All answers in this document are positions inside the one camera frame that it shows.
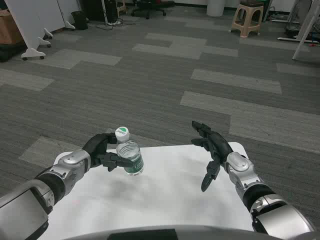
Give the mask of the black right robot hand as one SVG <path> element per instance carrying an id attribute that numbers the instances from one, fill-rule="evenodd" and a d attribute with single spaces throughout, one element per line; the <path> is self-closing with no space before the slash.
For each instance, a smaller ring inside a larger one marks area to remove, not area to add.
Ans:
<path id="1" fill-rule="evenodd" d="M 204 148 L 210 153 L 212 160 L 206 167 L 206 174 L 201 183 L 201 191 L 205 192 L 213 180 L 216 180 L 221 166 L 224 166 L 227 161 L 227 156 L 233 152 L 229 143 L 218 132 L 211 130 L 204 123 L 192 121 L 193 129 L 195 129 L 201 138 L 191 140 L 195 146 Z"/>

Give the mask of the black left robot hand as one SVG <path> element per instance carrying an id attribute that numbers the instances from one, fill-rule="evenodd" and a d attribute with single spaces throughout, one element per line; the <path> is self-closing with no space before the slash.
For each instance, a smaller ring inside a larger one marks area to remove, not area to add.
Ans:
<path id="1" fill-rule="evenodd" d="M 130 168 L 134 163 L 124 157 L 118 156 L 116 153 L 107 152 L 108 144 L 116 144 L 117 138 L 115 133 L 99 133 L 93 136 L 82 148 L 90 155 L 90 167 L 96 168 L 103 166 L 109 172 L 117 167 Z"/>

